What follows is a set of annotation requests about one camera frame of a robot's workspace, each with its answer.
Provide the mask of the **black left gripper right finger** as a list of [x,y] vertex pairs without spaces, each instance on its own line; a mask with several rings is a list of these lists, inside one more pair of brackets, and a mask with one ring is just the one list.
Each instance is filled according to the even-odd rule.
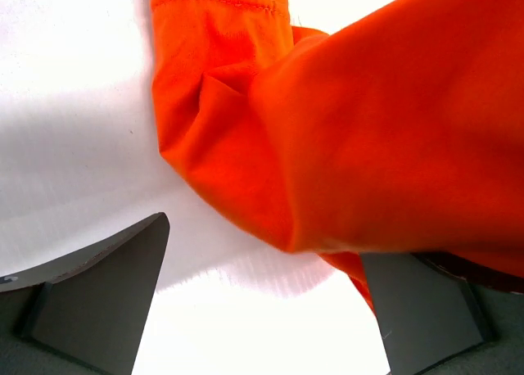
[[392,374],[523,374],[522,278],[443,252],[361,260]]

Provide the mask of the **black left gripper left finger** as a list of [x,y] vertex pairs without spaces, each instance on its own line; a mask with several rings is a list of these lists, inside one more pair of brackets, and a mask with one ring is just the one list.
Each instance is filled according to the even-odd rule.
[[153,214],[90,246],[1,277],[3,374],[130,374],[169,220]]

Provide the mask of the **orange t shirt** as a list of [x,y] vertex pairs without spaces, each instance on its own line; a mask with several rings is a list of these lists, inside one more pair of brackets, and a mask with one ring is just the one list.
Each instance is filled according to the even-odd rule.
[[162,157],[220,214],[314,252],[523,274],[523,0],[395,0],[335,34],[287,0],[151,0]]

